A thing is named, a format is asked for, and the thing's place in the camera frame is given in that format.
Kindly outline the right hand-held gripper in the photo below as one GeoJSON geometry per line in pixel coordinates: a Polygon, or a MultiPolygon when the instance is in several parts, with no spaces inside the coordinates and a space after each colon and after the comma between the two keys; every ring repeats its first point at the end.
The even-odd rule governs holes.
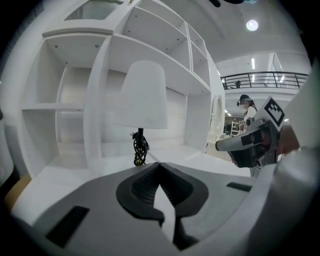
{"type": "Polygon", "coordinates": [[[270,96],[254,117],[246,120],[246,132],[219,140],[215,148],[230,152],[232,162],[239,168],[262,168],[274,164],[278,158],[277,148],[285,113],[270,96]]]}

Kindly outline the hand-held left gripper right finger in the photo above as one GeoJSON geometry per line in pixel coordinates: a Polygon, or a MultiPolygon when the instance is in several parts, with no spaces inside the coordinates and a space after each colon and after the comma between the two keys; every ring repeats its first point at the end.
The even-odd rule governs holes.
{"type": "Polygon", "coordinates": [[[255,182],[252,177],[163,162],[159,181],[174,208],[172,242],[180,251],[203,241],[222,226],[236,212],[255,182]]]}

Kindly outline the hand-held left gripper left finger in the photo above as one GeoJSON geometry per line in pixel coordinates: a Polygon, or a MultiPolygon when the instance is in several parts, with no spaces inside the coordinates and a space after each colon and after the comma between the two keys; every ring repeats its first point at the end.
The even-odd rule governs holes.
{"type": "Polygon", "coordinates": [[[39,248],[35,256],[174,256],[158,221],[133,217],[119,204],[118,185],[153,164],[92,179],[18,227],[39,248]]]}

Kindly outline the white table lamp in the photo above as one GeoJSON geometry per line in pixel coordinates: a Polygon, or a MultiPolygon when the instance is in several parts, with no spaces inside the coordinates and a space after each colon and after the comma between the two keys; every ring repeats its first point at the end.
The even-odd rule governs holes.
{"type": "Polygon", "coordinates": [[[139,60],[129,67],[118,96],[114,123],[137,129],[131,135],[133,163],[135,166],[144,165],[150,149],[144,130],[168,128],[166,78],[161,65],[154,61],[139,60]]]}

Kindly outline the person's right forearm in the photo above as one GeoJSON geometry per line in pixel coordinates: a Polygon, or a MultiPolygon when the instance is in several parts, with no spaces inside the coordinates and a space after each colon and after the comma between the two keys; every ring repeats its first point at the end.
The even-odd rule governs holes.
{"type": "Polygon", "coordinates": [[[300,144],[293,128],[289,124],[284,125],[279,132],[277,154],[286,155],[299,147],[300,144]]]}

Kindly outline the white shelf unit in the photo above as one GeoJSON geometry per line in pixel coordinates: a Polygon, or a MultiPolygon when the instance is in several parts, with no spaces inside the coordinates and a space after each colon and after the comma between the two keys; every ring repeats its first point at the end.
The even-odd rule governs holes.
{"type": "Polygon", "coordinates": [[[203,154],[215,64],[201,36],[160,0],[123,2],[104,20],[65,20],[89,0],[40,0],[8,44],[0,108],[12,160],[33,179],[67,172],[98,175],[133,165],[132,133],[115,124],[130,66],[164,69],[167,129],[145,129],[147,158],[203,154]]]}

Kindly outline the wooden side board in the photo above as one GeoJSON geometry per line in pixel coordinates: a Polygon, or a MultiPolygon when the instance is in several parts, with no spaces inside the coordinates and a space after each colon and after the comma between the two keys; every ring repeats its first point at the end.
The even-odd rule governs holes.
{"type": "Polygon", "coordinates": [[[4,204],[6,209],[11,212],[19,196],[25,190],[27,185],[31,182],[32,178],[29,174],[24,175],[17,181],[14,186],[8,191],[4,197],[4,204]]]}

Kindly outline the black balcony railing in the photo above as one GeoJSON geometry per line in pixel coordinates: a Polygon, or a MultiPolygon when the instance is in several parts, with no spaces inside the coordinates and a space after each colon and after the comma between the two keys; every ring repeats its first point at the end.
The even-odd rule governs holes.
{"type": "Polygon", "coordinates": [[[308,74],[296,72],[246,72],[221,77],[225,90],[247,88],[281,88],[299,90],[307,80],[308,74]]]}

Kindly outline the round ceiling light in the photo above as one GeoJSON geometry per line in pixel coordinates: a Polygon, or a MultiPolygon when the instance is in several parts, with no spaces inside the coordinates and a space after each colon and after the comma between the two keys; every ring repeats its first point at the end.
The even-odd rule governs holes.
{"type": "Polygon", "coordinates": [[[259,23],[254,19],[250,19],[246,22],[246,28],[249,31],[254,32],[259,28],[259,23]]]}

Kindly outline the grey ribbed vent panel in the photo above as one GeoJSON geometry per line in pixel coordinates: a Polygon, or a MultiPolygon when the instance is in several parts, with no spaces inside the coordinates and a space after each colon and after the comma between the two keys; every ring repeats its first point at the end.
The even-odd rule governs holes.
{"type": "Polygon", "coordinates": [[[119,0],[89,0],[74,10],[65,21],[105,20],[124,2],[119,0]]]}

